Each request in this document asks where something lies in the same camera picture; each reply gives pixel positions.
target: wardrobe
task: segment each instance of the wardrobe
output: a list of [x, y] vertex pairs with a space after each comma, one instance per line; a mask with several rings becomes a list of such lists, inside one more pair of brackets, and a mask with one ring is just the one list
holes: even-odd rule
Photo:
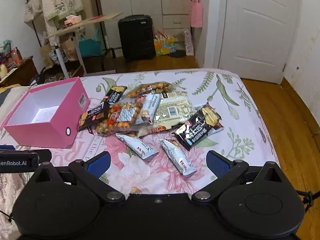
[[120, 48], [118, 21], [129, 15], [150, 15], [154, 31], [163, 31], [175, 37], [177, 48], [184, 49], [184, 28], [190, 28], [190, 0], [100, 0], [103, 14], [123, 12], [115, 20], [105, 22], [110, 47]]

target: teal bag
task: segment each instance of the teal bag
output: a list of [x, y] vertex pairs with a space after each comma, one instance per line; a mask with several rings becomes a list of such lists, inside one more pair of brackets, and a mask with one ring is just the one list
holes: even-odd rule
[[97, 29], [92, 39], [85, 39], [83, 35], [79, 39], [79, 49], [82, 57], [94, 57], [102, 55], [100, 30]]

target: white wall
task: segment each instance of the white wall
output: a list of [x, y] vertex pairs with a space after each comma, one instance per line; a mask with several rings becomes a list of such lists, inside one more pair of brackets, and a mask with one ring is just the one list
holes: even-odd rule
[[203, 28], [194, 28], [195, 57], [199, 67], [218, 67], [226, 0], [199, 0], [203, 5]]
[[300, 19], [284, 77], [320, 124], [320, 0], [301, 0]]
[[43, 68], [40, 46], [32, 25], [23, 22], [25, 2], [26, 0], [0, 0], [0, 41], [12, 40], [12, 46], [18, 47], [23, 58], [33, 55], [33, 62], [39, 72]]

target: table leg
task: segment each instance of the table leg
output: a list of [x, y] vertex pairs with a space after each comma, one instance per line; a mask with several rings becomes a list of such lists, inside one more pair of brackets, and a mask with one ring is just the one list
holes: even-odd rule
[[74, 44], [75, 44], [75, 48], [76, 48], [76, 52], [77, 52], [77, 55], [78, 55], [78, 59], [79, 59], [80, 65], [81, 65], [82, 68], [83, 68], [84, 74], [86, 74], [87, 71], [85, 70], [84, 63], [83, 63], [83, 59], [82, 59], [82, 57], [81, 57], [81, 53], [80, 53], [80, 49], [79, 49], [79, 41], [78, 41], [78, 38], [77, 38], [75, 32], [72, 32], [72, 35], [73, 35], [73, 42], [74, 42]]
[[63, 62], [63, 57], [62, 57], [61, 51], [60, 51], [60, 49], [59, 49], [58, 46], [55, 46], [55, 48], [56, 48], [56, 53], [57, 53], [58, 60], [59, 60], [59, 63], [60, 63], [62, 72], [63, 72], [63, 74], [64, 74], [64, 77], [65, 77], [66, 79], [67, 79], [67, 78], [70, 78], [70, 77], [69, 77], [69, 74], [68, 74], [68, 71], [67, 71], [67, 68], [66, 68], [66, 65], [65, 65], [64, 62]]

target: wooden nightstand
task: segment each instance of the wooden nightstand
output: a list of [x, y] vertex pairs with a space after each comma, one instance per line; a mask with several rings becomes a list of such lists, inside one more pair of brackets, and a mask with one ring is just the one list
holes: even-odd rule
[[33, 56], [24, 59], [18, 66], [18, 68], [8, 75], [5, 79], [0, 81], [0, 87], [7, 87], [14, 84], [20, 84], [21, 86], [28, 86], [31, 78], [38, 75], [35, 64], [32, 60]]

